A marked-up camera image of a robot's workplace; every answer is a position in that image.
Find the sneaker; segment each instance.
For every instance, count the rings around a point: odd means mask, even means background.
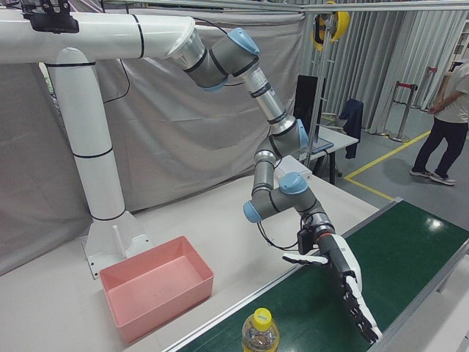
[[[422,177],[431,177],[432,173],[430,171],[413,171],[410,170],[409,174],[412,176],[422,176]]]
[[[449,178],[449,177],[441,177],[440,175],[437,175],[435,173],[431,174],[429,177],[430,177],[430,180],[442,183],[443,185],[454,186],[456,184],[456,180],[453,180],[452,178]]]

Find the plastic bottle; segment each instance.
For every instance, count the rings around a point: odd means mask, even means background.
[[[269,309],[256,309],[243,325],[244,352],[276,352],[280,333]]]

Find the green conveyor belt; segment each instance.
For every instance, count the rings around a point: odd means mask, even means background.
[[[363,297],[386,330],[469,238],[469,232],[406,202],[347,238],[361,266]],[[180,349],[241,351],[241,327],[267,307],[281,333],[279,352],[361,352],[370,345],[352,323],[325,268],[303,267]]]

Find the person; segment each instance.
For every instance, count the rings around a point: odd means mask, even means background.
[[[469,62],[460,65],[453,72],[443,100],[436,103],[428,114],[434,115],[432,130],[418,152],[410,174],[454,186],[456,180],[448,176],[448,170],[461,154],[468,132]],[[429,172],[426,163],[443,139],[447,141],[448,147],[435,172]]]

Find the white robotic hand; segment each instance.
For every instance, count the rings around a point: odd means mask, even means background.
[[[358,326],[361,334],[366,340],[370,343],[375,343],[383,336],[383,334],[377,327],[373,314],[366,306],[365,300],[361,295],[361,290],[358,288],[355,278],[349,275],[345,276],[344,288],[345,293],[343,298],[350,314],[355,320],[355,324]]]
[[[348,243],[343,237],[324,234],[317,239],[320,255],[284,254],[283,259],[303,265],[327,265],[337,275],[345,305],[363,337],[375,343],[382,337],[373,314],[361,294],[361,270]]]
[[[322,266],[329,263],[329,260],[323,256],[314,256],[314,255],[300,255],[300,254],[290,254],[284,253],[282,256],[284,260],[294,264],[303,264],[303,265],[315,265]]]

